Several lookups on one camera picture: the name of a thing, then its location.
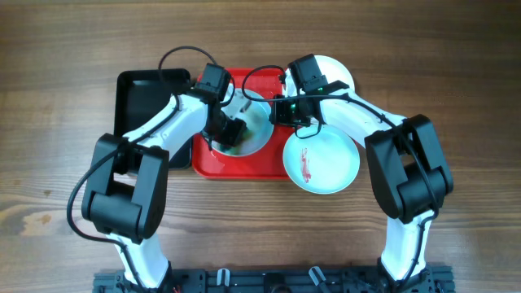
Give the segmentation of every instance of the black mounting base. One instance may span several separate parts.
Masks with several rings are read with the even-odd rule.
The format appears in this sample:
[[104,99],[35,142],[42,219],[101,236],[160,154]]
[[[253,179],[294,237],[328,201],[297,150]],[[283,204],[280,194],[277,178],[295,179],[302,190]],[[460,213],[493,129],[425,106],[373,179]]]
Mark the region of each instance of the black mounting base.
[[[454,293],[453,273],[447,266],[427,266],[426,278],[405,293]],[[171,279],[157,292],[179,293],[375,293],[389,292],[376,266],[323,269],[324,285],[315,286],[308,270],[259,270],[207,272],[203,269],[174,269]],[[122,271],[94,275],[93,293],[139,292],[129,288]]]

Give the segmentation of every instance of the white plate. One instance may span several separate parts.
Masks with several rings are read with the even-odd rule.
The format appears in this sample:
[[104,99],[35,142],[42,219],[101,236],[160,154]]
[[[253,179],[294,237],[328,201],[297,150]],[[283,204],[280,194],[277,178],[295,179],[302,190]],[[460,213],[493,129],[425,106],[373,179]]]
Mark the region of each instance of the white plate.
[[[317,125],[299,129],[304,137],[317,132]],[[319,134],[306,139],[291,135],[284,146],[282,162],[292,181],[309,192],[332,194],[346,188],[360,168],[360,156],[352,139],[343,131],[323,125]]]

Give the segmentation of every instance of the wooden table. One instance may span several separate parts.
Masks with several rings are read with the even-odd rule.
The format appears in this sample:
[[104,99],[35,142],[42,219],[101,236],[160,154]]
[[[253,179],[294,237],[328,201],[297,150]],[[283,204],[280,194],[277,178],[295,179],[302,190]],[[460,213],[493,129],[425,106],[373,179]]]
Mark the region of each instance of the wooden table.
[[[521,288],[519,3],[54,2],[0,7],[1,292],[89,291],[93,273],[122,267],[112,245],[72,233],[66,202],[112,131],[117,75],[180,45],[227,67],[329,55],[362,97],[430,117],[455,188],[427,260],[453,266],[459,292]],[[183,52],[166,66],[196,74],[205,62]],[[329,196],[171,172],[164,253],[174,268],[373,265],[386,217],[363,154],[356,181]]]

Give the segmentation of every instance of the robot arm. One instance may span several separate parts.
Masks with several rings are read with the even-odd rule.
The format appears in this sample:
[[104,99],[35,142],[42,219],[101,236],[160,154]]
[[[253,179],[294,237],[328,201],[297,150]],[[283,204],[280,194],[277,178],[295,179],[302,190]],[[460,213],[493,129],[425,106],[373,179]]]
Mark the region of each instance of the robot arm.
[[[406,119],[388,113],[360,98],[349,71],[329,57],[308,55],[288,64],[288,68],[286,93],[295,94],[299,90],[303,97],[315,98],[297,100],[293,105],[285,102],[284,107],[275,105],[272,112],[277,115],[272,122],[281,120],[284,125],[295,127],[303,125],[303,121],[304,126],[305,122],[314,121],[327,124],[343,130],[366,148],[374,196],[387,214],[387,240],[380,265],[395,288],[417,282],[414,279],[420,278],[426,267],[424,251],[431,225],[428,220],[434,215],[432,204],[440,208],[453,189],[453,179],[432,123],[425,116]],[[321,94],[328,97],[317,97]],[[384,123],[375,112],[390,123]],[[400,156],[408,150],[399,135],[412,142],[421,162],[403,166]],[[436,203],[431,201],[418,168],[425,169]],[[417,247],[420,247],[418,262],[412,266]],[[400,284],[412,267],[409,274],[412,282]]]
[[[98,232],[126,246],[130,260],[123,253],[120,257],[125,279],[134,285],[163,287],[171,271],[155,233],[164,213],[169,160],[196,133],[234,146],[246,129],[242,120],[231,120],[221,111],[229,83],[230,74],[224,68],[208,64],[195,88],[173,96],[142,127],[123,138],[105,134],[96,144],[93,164],[114,150],[121,152],[89,177],[82,215]],[[136,173],[135,186],[115,181],[114,173]]]

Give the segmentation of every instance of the red tray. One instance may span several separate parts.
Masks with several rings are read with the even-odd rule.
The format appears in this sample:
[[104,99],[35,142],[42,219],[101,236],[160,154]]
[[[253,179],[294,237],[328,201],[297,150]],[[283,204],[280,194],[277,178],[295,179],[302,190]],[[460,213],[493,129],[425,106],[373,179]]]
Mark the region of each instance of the red tray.
[[[229,68],[238,88],[244,77],[251,71],[248,68]],[[266,99],[282,93],[278,80],[280,71],[265,69],[247,80],[247,89],[253,90]],[[280,180],[289,179],[282,163],[282,151],[293,129],[275,125],[268,143],[254,154],[245,157],[230,157],[210,151],[200,134],[194,136],[192,166],[201,176],[209,179]]]

